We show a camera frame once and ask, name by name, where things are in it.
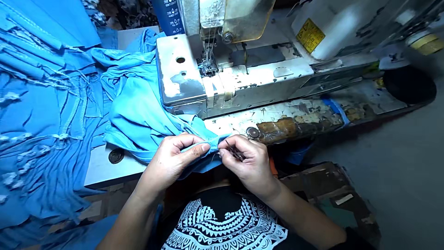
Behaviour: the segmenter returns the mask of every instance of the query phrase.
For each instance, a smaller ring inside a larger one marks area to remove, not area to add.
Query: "screw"
[[[225,32],[222,37],[222,41],[226,44],[229,44],[233,41],[233,34],[231,32]]]
[[[247,128],[247,135],[251,138],[258,138],[259,137],[259,130],[257,128],[249,127]]]

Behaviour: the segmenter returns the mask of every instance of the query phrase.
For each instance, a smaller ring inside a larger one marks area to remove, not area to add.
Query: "water bottle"
[[[184,34],[177,0],[151,0],[160,28],[167,36]]]

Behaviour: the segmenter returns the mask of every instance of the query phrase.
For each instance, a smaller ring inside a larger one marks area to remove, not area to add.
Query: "warning label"
[[[320,28],[316,26],[316,24],[314,24],[314,22],[310,18],[307,19],[299,33],[296,35],[297,40],[309,53],[313,52],[313,50],[321,43],[324,37],[325,34]]]

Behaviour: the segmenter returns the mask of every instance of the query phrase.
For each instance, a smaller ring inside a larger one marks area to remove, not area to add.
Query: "fabric pile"
[[[81,196],[100,193],[83,182],[111,101],[86,52],[100,39],[80,1],[0,0],[0,18],[0,248],[13,249],[78,223]]]
[[[47,230],[79,223],[82,197],[101,192],[83,183],[91,149],[104,141],[148,163],[165,136],[187,131],[211,149],[182,178],[221,164],[212,153],[226,135],[161,105],[163,33],[146,30],[126,52],[94,48],[100,39],[80,0],[0,0],[0,19],[0,249],[66,239]]]

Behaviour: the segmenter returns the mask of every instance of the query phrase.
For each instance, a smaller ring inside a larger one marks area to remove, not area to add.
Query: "floor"
[[[444,79],[436,83],[433,103],[322,138],[308,159],[347,169],[357,192],[373,206],[384,250],[444,249]]]

